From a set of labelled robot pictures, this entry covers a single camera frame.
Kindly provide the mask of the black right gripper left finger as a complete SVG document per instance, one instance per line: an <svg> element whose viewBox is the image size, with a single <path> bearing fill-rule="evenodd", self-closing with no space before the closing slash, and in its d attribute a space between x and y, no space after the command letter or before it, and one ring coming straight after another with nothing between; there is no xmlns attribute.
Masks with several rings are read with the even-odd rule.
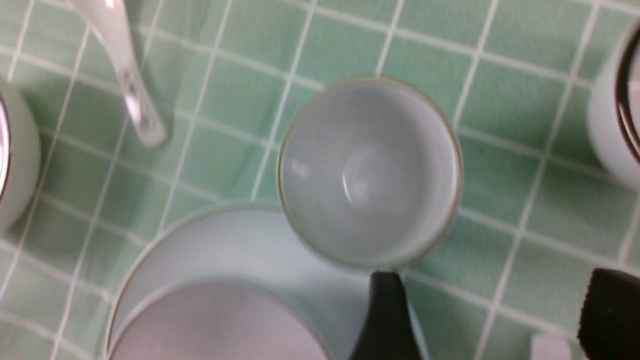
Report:
<svg viewBox="0 0 640 360"><path fill-rule="evenodd" d="M396 272L375 271L369 306L352 360L422 360L410 319L407 294Z"/></svg>

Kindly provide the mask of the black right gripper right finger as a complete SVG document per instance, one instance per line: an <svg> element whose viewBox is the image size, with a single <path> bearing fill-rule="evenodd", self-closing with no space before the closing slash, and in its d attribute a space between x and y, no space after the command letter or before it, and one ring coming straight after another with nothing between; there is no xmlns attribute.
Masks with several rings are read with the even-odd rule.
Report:
<svg viewBox="0 0 640 360"><path fill-rule="evenodd" d="M640 358L640 280L619 269L595 268L577 339L588 360Z"/></svg>

